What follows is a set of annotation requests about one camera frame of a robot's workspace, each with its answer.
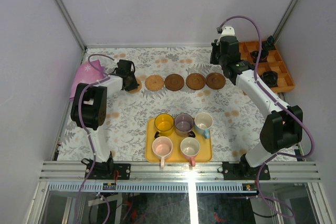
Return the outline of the blue mug cream inside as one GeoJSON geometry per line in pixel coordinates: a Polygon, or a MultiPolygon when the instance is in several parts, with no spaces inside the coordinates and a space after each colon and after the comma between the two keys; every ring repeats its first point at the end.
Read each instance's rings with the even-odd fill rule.
{"type": "Polygon", "coordinates": [[[203,138],[210,139],[210,129],[213,125],[212,116],[206,112],[201,112],[196,115],[194,122],[196,132],[203,138]]]}

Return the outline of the black clip on tray right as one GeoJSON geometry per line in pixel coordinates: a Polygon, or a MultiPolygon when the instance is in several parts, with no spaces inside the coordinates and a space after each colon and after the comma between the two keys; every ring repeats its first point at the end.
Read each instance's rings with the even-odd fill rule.
{"type": "Polygon", "coordinates": [[[190,131],[190,132],[188,133],[188,136],[189,136],[189,137],[193,137],[193,138],[196,137],[196,135],[195,135],[195,133],[194,133],[193,131],[190,131]]]}

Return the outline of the black object in tray middle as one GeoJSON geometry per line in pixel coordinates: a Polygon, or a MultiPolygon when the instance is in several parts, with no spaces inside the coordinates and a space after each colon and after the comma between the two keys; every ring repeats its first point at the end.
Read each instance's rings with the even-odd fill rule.
{"type": "MultiPolygon", "coordinates": [[[[252,59],[253,63],[257,62],[258,55],[259,55],[259,51],[258,50],[252,51],[250,53],[250,56],[251,56],[251,59],[252,59]]],[[[262,50],[261,53],[260,53],[260,57],[259,57],[259,61],[258,62],[267,62],[268,55],[269,55],[269,51],[268,50],[262,50]]]]}

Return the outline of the light woven coaster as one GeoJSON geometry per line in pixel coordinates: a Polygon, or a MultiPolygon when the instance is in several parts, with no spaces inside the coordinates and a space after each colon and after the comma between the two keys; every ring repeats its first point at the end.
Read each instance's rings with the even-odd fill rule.
{"type": "Polygon", "coordinates": [[[130,90],[129,93],[134,94],[134,93],[139,92],[142,89],[142,82],[141,82],[141,80],[137,79],[137,84],[138,84],[138,86],[135,89],[130,90]]]}
{"type": "Polygon", "coordinates": [[[145,86],[150,91],[159,91],[164,86],[164,80],[161,76],[154,74],[146,78],[145,86]]]}

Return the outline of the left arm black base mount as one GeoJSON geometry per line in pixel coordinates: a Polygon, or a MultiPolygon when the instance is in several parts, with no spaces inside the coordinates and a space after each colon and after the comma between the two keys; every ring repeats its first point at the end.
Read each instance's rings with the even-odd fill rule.
{"type": "Polygon", "coordinates": [[[93,160],[83,158],[81,164],[86,166],[85,177],[95,180],[129,180],[131,174],[131,164],[115,163],[112,156],[106,162],[96,162],[92,172],[89,171],[93,165],[93,160]]]}

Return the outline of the yellow plastic tray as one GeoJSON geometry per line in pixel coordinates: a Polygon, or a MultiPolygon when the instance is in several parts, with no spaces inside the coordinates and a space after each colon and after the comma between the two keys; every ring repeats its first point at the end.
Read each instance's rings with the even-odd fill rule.
{"type": "MultiPolygon", "coordinates": [[[[152,150],[152,144],[154,142],[154,136],[157,132],[154,126],[155,118],[149,119],[147,123],[147,133],[146,133],[146,143],[145,143],[145,158],[148,162],[159,163],[159,159],[154,155],[152,150]]],[[[196,139],[200,144],[200,151],[195,158],[197,163],[208,163],[212,160],[213,149],[212,149],[212,140],[211,138],[206,139],[201,134],[195,133],[196,139]]],[[[178,136],[175,130],[172,131],[172,134],[168,136],[173,143],[173,151],[171,157],[167,160],[168,163],[187,163],[187,159],[183,156],[180,143],[184,137],[178,136]]]]}

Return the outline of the black object in tray back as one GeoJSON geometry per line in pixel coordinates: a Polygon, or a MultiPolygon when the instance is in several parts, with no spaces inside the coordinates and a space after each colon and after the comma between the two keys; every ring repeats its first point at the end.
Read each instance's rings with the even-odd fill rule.
{"type": "Polygon", "coordinates": [[[271,51],[275,49],[275,39],[273,36],[269,36],[265,41],[262,42],[263,50],[271,51]]]}

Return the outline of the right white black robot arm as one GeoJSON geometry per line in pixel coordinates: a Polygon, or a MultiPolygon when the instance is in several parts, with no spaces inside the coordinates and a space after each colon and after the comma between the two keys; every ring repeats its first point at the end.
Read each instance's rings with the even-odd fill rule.
{"type": "Polygon", "coordinates": [[[243,90],[263,115],[265,122],[260,142],[241,159],[240,175],[251,179],[258,166],[285,148],[302,140],[303,112],[299,106],[290,106],[280,99],[254,72],[255,66],[241,60],[239,42],[234,35],[223,35],[212,43],[210,63],[220,65],[224,76],[243,90]]]}

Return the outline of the dark brown wooden coaster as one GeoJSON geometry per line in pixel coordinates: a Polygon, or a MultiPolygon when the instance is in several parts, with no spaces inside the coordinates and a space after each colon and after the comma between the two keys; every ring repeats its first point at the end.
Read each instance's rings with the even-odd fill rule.
{"type": "Polygon", "coordinates": [[[200,73],[191,73],[186,78],[186,84],[192,90],[200,90],[206,85],[206,79],[200,73]]]}
{"type": "Polygon", "coordinates": [[[222,74],[213,72],[207,75],[206,84],[213,90],[219,90],[226,84],[226,79],[222,74]]]}
{"type": "Polygon", "coordinates": [[[179,74],[170,74],[165,78],[164,85],[168,90],[178,91],[184,87],[184,78],[179,74]]]}

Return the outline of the pink star cloth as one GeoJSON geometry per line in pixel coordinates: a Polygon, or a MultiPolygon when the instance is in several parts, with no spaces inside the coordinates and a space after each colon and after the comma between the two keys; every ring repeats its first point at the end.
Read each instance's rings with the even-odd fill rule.
{"type": "Polygon", "coordinates": [[[104,78],[104,75],[102,73],[104,71],[104,67],[101,65],[100,61],[94,60],[91,63],[94,67],[96,67],[99,70],[93,68],[92,65],[89,64],[89,62],[85,62],[84,64],[79,66],[71,86],[69,96],[70,101],[74,99],[76,88],[79,83],[91,84],[104,78]]]}

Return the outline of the black object in tray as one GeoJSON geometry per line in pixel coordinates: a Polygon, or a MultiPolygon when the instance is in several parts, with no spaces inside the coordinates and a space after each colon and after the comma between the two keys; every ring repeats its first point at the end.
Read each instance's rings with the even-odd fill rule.
{"type": "MultiPolygon", "coordinates": [[[[251,56],[251,59],[252,59],[253,63],[257,62],[258,55],[259,55],[259,51],[258,50],[252,51],[250,53],[250,56],[251,56]]],[[[269,55],[269,51],[268,50],[262,50],[261,53],[260,53],[260,57],[259,57],[259,61],[258,62],[267,62],[268,55],[269,55]]]]}
{"type": "Polygon", "coordinates": [[[262,42],[263,50],[271,51],[275,49],[275,39],[273,36],[269,36],[265,41],[262,42]]]}
{"type": "Polygon", "coordinates": [[[275,71],[266,71],[260,77],[268,87],[278,86],[278,74],[275,71]]]}

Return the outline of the black object in tray front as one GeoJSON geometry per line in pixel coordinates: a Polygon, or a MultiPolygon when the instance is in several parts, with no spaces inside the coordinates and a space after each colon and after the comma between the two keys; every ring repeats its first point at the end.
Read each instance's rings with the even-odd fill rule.
{"type": "Polygon", "coordinates": [[[260,77],[268,87],[278,86],[278,74],[275,71],[266,71],[260,77]]]}

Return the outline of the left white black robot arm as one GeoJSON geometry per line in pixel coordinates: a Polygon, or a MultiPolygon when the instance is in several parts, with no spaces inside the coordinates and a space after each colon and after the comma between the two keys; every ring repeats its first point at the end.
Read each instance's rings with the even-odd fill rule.
{"type": "Polygon", "coordinates": [[[115,166],[107,160],[111,156],[103,124],[107,116],[107,98],[120,91],[132,91],[138,88],[135,77],[135,65],[130,60],[119,60],[112,73],[100,73],[99,80],[84,81],[76,84],[70,112],[71,120],[84,129],[89,137],[93,156],[100,164],[97,173],[103,179],[114,175],[115,166]]]}

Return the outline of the aluminium front rail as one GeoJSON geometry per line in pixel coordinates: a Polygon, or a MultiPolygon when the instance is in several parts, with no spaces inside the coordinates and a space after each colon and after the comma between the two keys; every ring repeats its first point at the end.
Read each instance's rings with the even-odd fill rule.
{"type": "MultiPolygon", "coordinates": [[[[158,163],[129,162],[126,171],[131,182],[182,182],[194,179],[197,182],[236,181],[232,168],[223,169],[221,162],[168,163],[163,168],[158,163]]],[[[84,180],[86,167],[79,161],[45,161],[39,175],[40,181],[84,180]]],[[[275,183],[320,183],[321,176],[314,162],[269,162],[263,170],[267,182],[275,183]]]]}

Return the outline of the yellow glass cup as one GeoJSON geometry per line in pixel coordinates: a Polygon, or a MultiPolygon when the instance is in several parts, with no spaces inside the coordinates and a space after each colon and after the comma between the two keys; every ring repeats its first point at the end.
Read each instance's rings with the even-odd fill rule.
{"type": "Polygon", "coordinates": [[[155,132],[160,136],[170,136],[174,130],[174,119],[171,115],[163,113],[158,115],[154,120],[155,132]]]}

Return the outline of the purple mug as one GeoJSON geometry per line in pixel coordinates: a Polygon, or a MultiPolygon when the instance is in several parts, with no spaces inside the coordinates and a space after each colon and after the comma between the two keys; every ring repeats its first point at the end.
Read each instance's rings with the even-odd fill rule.
{"type": "Polygon", "coordinates": [[[180,137],[189,137],[188,133],[193,131],[194,119],[189,114],[179,114],[174,119],[175,132],[180,137]]]}

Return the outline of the pink mug left front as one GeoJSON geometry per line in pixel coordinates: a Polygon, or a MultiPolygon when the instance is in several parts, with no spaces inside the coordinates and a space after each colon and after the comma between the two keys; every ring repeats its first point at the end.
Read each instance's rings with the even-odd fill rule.
{"type": "Polygon", "coordinates": [[[160,167],[163,168],[165,161],[172,156],[173,143],[170,138],[160,136],[153,141],[152,151],[160,161],[160,167]]]}

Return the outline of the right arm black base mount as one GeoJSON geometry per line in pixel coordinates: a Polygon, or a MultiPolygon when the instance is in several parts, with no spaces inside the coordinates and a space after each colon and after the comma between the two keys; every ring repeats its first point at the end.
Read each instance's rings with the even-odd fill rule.
{"type": "Polygon", "coordinates": [[[223,175],[224,180],[256,180],[258,173],[260,173],[260,180],[270,180],[267,164],[263,162],[259,166],[251,167],[246,160],[245,154],[240,158],[239,162],[222,162],[217,172],[223,175]]]}

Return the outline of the orange compartment tray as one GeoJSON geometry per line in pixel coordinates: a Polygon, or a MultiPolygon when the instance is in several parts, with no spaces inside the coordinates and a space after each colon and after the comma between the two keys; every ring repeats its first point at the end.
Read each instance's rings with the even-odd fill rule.
{"type": "MultiPolygon", "coordinates": [[[[254,64],[254,62],[250,54],[258,49],[258,41],[245,41],[239,43],[241,59],[247,60],[251,64],[254,64]]],[[[269,51],[267,61],[258,64],[257,72],[259,76],[266,71],[274,71],[278,74],[277,86],[271,87],[274,93],[290,92],[295,88],[294,81],[276,45],[274,45],[274,50],[269,51]]]]}

